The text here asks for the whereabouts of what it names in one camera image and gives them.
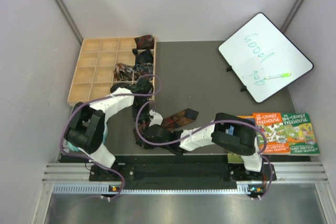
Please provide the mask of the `wooden compartment tray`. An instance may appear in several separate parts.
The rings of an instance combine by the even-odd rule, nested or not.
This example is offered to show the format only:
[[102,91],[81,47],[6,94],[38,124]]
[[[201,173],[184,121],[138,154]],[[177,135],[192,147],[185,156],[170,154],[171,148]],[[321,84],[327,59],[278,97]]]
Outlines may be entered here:
[[[136,49],[135,37],[85,38],[83,40],[67,99],[70,106],[106,96],[110,93],[112,85],[116,83],[135,84],[141,77],[148,77],[152,84],[155,84],[155,78],[150,77],[150,74],[135,80],[134,71],[132,81],[113,80],[116,64],[123,63],[134,68],[135,56],[132,49]],[[156,37],[154,38],[154,48],[150,49],[154,57],[153,74],[155,74],[156,64]]]

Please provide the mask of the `rolled multicolour floral tie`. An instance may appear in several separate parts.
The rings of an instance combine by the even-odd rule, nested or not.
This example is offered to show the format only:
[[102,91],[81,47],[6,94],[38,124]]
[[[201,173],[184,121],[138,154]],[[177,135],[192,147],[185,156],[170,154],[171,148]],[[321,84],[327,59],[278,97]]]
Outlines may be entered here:
[[133,68],[129,65],[118,63],[114,67],[113,80],[114,81],[132,81]]

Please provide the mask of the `white dry-erase board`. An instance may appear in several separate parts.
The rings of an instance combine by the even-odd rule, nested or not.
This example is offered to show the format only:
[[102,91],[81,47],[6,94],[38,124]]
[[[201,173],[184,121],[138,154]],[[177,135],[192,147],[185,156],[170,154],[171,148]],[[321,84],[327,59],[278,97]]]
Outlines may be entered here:
[[[304,76],[313,62],[264,14],[257,13],[218,48],[257,103]],[[291,73],[287,78],[264,77]]]

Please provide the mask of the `brown red patterned tie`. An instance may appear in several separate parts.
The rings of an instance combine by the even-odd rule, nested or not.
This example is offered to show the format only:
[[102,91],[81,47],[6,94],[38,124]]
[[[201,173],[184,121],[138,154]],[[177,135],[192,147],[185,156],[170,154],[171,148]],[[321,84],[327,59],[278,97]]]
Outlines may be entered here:
[[173,131],[194,122],[197,119],[199,112],[188,108],[163,118],[161,114],[155,112],[154,110],[150,110],[147,115],[149,117],[146,119],[139,118],[137,127],[133,129],[135,141],[140,146],[142,146],[143,143],[141,142],[137,130],[140,134],[142,134],[145,128],[150,125],[158,124],[166,130]]

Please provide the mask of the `green marker pen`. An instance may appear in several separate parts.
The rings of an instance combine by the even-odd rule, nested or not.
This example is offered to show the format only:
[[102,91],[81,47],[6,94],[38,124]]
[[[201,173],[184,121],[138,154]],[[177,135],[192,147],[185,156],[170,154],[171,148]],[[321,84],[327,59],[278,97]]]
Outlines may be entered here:
[[278,75],[264,77],[264,80],[270,80],[270,79],[276,79],[276,78],[287,78],[290,76],[291,76],[291,73],[282,73]]

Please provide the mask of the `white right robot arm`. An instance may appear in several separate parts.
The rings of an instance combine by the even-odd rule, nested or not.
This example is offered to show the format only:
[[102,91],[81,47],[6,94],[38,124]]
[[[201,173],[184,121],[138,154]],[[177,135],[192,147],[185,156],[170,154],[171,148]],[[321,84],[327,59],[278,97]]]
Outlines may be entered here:
[[252,180],[264,174],[262,150],[257,145],[260,128],[248,119],[226,113],[217,113],[215,120],[192,129],[172,131],[163,126],[160,114],[155,114],[150,123],[141,126],[135,119],[136,143],[143,148],[161,147],[175,155],[183,155],[210,145],[220,146],[243,159],[245,174]]

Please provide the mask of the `orange 78-storey treehouse book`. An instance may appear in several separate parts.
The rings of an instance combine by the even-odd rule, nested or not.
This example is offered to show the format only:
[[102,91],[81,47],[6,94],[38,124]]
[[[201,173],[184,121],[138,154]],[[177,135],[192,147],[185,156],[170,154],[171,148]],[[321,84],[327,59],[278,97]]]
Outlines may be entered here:
[[266,155],[287,155],[290,153],[281,113],[253,113],[250,116],[239,116],[251,120],[262,131],[267,140]]

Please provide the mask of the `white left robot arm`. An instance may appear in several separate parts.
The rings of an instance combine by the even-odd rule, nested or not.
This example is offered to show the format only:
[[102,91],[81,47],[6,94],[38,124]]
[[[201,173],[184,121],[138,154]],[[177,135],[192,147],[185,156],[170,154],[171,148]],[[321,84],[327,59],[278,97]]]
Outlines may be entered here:
[[107,180],[114,180],[119,174],[115,156],[106,148],[108,120],[121,110],[131,107],[132,116],[144,122],[150,119],[149,106],[139,109],[154,93],[154,86],[148,77],[140,78],[135,84],[116,83],[110,94],[90,102],[79,102],[69,118],[62,138],[76,147],[84,156],[102,166],[101,174]]

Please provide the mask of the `rolled blue patterned tie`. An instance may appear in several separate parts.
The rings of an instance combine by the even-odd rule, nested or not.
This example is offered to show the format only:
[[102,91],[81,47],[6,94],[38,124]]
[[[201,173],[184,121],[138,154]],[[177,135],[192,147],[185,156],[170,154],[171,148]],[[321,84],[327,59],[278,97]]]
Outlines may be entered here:
[[133,70],[134,70],[134,78],[135,80],[138,80],[143,75],[153,73],[153,64],[152,63],[138,64],[134,66]]

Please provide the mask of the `dark grey table mat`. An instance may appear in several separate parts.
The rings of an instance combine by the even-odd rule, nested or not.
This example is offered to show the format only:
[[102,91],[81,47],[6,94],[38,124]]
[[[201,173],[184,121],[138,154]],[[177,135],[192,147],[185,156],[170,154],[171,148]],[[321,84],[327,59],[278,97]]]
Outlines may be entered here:
[[159,42],[155,73],[161,91],[151,107],[163,117],[190,108],[199,112],[193,129],[209,123],[216,113],[252,115],[254,112],[295,112],[287,88],[257,103],[245,91],[236,75],[227,72],[227,63],[218,52],[220,41]]

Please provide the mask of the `rolled dark red tie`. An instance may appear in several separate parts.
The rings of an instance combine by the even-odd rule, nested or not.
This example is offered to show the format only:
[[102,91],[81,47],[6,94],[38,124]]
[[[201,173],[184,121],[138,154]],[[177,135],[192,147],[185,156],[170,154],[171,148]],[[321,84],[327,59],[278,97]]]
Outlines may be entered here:
[[153,49],[155,44],[155,38],[153,35],[144,35],[134,38],[137,50]]

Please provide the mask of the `landscape cover book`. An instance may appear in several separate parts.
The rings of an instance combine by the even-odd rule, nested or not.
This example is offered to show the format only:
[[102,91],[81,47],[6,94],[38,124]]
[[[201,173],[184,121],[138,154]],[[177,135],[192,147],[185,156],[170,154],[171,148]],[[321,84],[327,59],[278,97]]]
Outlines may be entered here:
[[244,160],[242,159],[240,155],[232,153],[232,152],[227,153],[227,160],[228,160],[228,163],[230,164],[243,164],[244,163]]

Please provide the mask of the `green 104-storey treehouse book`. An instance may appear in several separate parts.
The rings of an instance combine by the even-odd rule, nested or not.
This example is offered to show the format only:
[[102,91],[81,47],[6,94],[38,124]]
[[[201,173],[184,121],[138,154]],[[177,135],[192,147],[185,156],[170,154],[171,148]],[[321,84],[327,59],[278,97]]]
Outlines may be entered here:
[[317,156],[320,150],[308,113],[282,113],[290,155]]

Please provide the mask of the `rolled black navy tie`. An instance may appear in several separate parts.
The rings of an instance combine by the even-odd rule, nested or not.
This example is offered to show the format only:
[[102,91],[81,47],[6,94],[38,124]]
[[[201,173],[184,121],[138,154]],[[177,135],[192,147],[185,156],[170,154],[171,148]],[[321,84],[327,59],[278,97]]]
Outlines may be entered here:
[[153,63],[154,57],[149,49],[139,53],[137,49],[132,49],[132,53],[135,56],[135,65]]

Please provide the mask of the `teal cat-ear headphones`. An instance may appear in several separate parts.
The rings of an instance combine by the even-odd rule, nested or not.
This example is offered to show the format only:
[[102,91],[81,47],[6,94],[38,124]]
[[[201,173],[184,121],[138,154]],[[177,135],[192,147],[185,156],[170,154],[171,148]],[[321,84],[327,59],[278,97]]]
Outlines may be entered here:
[[[103,144],[105,144],[105,142],[106,142],[107,135],[108,135],[108,128],[105,125],[104,132],[103,132],[103,138],[102,138],[102,143]],[[67,142],[67,146],[73,152],[80,152],[80,149],[78,147],[74,146],[73,144],[71,144],[70,142]]]

